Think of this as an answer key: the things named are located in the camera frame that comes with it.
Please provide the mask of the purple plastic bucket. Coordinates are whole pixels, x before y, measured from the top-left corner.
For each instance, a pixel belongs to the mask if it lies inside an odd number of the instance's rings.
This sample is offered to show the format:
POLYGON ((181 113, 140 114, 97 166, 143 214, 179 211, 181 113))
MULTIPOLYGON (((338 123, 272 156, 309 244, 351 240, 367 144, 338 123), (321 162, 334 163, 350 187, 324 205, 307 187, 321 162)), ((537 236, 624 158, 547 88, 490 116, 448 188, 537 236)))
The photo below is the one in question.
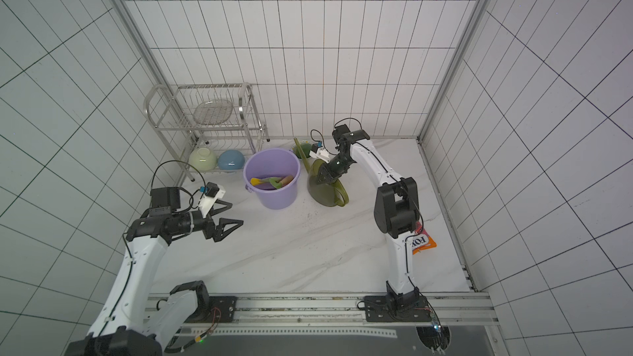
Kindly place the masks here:
POLYGON ((301 164, 288 149, 269 148, 254 154, 242 174, 246 190, 267 209, 288 208, 298 196, 301 164))

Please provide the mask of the bright green trowel yellow handle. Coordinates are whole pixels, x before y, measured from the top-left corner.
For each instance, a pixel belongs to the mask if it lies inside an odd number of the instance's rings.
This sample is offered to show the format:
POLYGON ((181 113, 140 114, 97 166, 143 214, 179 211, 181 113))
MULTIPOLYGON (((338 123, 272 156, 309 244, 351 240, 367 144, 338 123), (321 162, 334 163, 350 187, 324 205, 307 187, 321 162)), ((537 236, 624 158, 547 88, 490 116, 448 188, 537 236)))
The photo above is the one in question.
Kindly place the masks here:
POLYGON ((282 178, 280 178, 280 177, 268 177, 267 179, 269 180, 269 182, 266 183, 266 184, 271 185, 275 189, 278 190, 278 189, 283 187, 282 178))

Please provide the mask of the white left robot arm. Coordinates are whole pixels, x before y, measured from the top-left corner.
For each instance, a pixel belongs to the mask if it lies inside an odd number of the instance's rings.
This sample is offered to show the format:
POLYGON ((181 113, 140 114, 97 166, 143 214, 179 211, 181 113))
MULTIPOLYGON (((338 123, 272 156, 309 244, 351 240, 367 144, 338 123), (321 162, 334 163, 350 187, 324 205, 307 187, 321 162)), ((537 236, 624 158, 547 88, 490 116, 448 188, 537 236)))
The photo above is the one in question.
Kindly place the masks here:
POLYGON ((125 257, 102 311, 84 339, 69 344, 67 355, 163 355, 182 353, 233 320, 236 298, 212 297, 204 281, 177 285, 146 313, 158 267, 173 242, 196 232, 221 242, 242 227, 241 220, 214 215, 232 208, 225 190, 212 182, 181 207, 180 187, 151 192, 150 206, 124 233, 125 257))

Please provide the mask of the yellow toy shovel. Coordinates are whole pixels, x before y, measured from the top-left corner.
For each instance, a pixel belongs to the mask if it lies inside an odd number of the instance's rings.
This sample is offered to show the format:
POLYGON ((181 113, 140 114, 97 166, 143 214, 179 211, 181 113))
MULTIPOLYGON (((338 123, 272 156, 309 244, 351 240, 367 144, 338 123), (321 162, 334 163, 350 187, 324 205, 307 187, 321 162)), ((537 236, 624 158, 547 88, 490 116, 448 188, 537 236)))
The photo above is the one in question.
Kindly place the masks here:
POLYGON ((252 179, 250 179, 250 184, 252 186, 259 186, 259 185, 266 184, 268 182, 269 180, 267 178, 260 179, 260 178, 253 177, 252 179))

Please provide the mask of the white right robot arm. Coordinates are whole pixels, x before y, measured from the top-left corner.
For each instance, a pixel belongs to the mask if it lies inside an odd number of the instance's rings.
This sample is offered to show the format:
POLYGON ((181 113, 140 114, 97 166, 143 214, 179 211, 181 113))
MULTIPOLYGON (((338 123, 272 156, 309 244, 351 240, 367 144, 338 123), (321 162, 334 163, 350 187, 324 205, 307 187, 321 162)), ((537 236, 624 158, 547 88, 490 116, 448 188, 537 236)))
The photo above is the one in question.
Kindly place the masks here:
POLYGON ((264 207, 257 216, 258 221, 275 217, 277 211, 285 211, 298 198, 302 166, 308 175, 308 193, 317 204, 325 209, 346 206, 349 196, 341 176, 358 164, 376 190, 374 221, 387 239, 390 263, 383 303, 365 298, 364 309, 393 321, 405 321, 425 312, 439 330, 437 314, 415 285, 412 275, 411 241, 424 230, 415 180, 401 176, 388 166, 364 130, 350 130, 341 120, 336 123, 332 137, 337 152, 332 154, 324 143, 316 142, 311 146, 311 162, 301 147, 294 151, 267 149, 246 161, 243 168, 246 189, 255 193, 264 207))

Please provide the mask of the light green trowel wooden handle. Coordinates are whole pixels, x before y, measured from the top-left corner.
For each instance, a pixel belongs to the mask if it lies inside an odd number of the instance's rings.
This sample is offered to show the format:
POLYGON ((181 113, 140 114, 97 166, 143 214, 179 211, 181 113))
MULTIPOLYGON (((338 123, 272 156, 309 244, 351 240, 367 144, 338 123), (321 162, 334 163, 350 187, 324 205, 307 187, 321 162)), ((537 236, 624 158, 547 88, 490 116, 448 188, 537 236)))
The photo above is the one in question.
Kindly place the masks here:
POLYGON ((294 180, 294 176, 293 175, 288 175, 288 176, 284 176, 284 177, 280 177, 282 178, 282 184, 284 188, 285 186, 288 186, 293 180, 294 180))

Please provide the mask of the olive green watering can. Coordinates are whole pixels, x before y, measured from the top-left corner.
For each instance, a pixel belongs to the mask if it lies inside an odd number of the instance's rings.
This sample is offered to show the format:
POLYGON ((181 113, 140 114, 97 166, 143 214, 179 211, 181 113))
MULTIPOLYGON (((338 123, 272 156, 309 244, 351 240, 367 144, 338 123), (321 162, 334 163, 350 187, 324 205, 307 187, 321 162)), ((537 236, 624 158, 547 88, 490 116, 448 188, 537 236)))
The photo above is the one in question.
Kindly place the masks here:
POLYGON ((323 164, 322 160, 310 157, 302 161, 308 173, 308 192, 316 202, 326 207, 344 207, 349 203, 349 196, 340 180, 332 184, 317 183, 317 172, 323 164))

